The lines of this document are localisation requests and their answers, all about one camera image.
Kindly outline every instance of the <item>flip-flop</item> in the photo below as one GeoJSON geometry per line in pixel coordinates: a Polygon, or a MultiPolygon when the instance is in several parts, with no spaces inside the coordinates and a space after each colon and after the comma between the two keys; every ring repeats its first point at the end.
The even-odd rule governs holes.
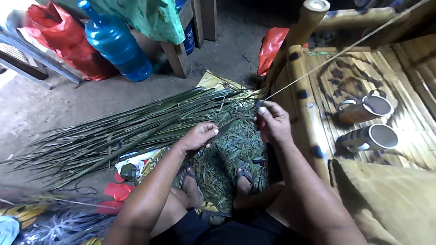
{"type": "Polygon", "coordinates": [[[204,195],[203,195],[203,192],[200,190],[200,187],[198,186],[198,181],[197,181],[197,177],[195,176],[195,174],[192,174],[192,173],[189,173],[188,172],[188,168],[191,168],[192,169],[192,167],[189,165],[189,164],[185,164],[180,170],[179,170],[179,173],[177,174],[178,175],[178,177],[179,177],[179,180],[182,180],[182,183],[180,184],[180,188],[183,190],[183,186],[185,185],[185,180],[186,180],[186,176],[191,176],[194,180],[195,180],[195,182],[197,182],[197,188],[198,188],[198,192],[200,192],[200,196],[203,198],[203,200],[204,200],[204,195]]]}
{"type": "Polygon", "coordinates": [[[254,193],[254,189],[255,189],[253,178],[250,176],[250,172],[248,172],[245,169],[245,166],[242,166],[241,163],[239,163],[239,168],[241,169],[241,172],[238,173],[238,171],[236,170],[236,185],[238,185],[239,178],[244,176],[245,178],[247,178],[247,180],[251,184],[251,189],[250,189],[250,192],[249,192],[249,195],[251,195],[251,194],[254,193]]]}

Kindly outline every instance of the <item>hand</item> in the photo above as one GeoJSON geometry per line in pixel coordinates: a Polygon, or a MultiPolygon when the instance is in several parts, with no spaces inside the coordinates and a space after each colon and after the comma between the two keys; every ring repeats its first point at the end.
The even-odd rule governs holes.
{"type": "Polygon", "coordinates": [[[293,144],[291,134],[291,124],[289,122],[289,114],[280,107],[277,103],[272,101],[263,101],[262,106],[259,107],[257,116],[253,118],[256,125],[258,118],[262,117],[265,122],[263,132],[266,138],[274,146],[282,146],[284,144],[293,144]]]}
{"type": "Polygon", "coordinates": [[[218,127],[211,122],[201,122],[193,127],[189,132],[183,136],[176,145],[180,147],[183,154],[186,155],[188,151],[198,150],[208,140],[212,139],[218,134],[218,127]]]}

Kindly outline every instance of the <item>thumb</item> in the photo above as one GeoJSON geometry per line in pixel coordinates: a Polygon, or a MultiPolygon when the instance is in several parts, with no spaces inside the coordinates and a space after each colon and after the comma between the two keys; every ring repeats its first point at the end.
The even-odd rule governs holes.
{"type": "Polygon", "coordinates": [[[206,141],[208,141],[208,140],[212,139],[215,135],[217,135],[218,132],[219,132],[218,129],[211,129],[211,130],[208,130],[207,132],[205,132],[203,134],[203,136],[206,138],[206,141]]]}
{"type": "Polygon", "coordinates": [[[265,121],[265,124],[270,124],[272,121],[274,121],[274,117],[264,106],[259,108],[259,116],[262,117],[262,119],[265,121]]]}

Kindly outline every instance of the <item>forearm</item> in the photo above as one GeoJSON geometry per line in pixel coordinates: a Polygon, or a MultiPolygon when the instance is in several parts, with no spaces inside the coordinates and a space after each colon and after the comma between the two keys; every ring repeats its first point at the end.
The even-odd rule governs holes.
{"type": "Polygon", "coordinates": [[[356,232],[357,241],[364,242],[341,201],[324,185],[295,144],[290,141],[275,149],[285,186],[299,199],[311,228],[323,233],[323,236],[331,230],[356,232]]]}
{"type": "Polygon", "coordinates": [[[180,169],[184,156],[177,145],[165,154],[147,178],[129,195],[112,226],[113,229],[123,228],[131,233],[138,231],[148,237],[164,208],[174,176],[180,169]]]}

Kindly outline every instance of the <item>bamboo mug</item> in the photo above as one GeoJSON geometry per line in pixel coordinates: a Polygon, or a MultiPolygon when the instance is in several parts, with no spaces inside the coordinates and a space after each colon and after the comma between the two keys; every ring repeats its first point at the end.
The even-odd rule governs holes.
{"type": "Polygon", "coordinates": [[[343,123],[363,123],[393,112],[391,103],[378,95],[369,95],[362,98],[362,101],[349,99],[336,106],[339,120],[343,123]]]}
{"type": "Polygon", "coordinates": [[[392,149],[398,144],[394,130],[384,124],[373,124],[339,137],[339,142],[351,152],[392,149]]]}

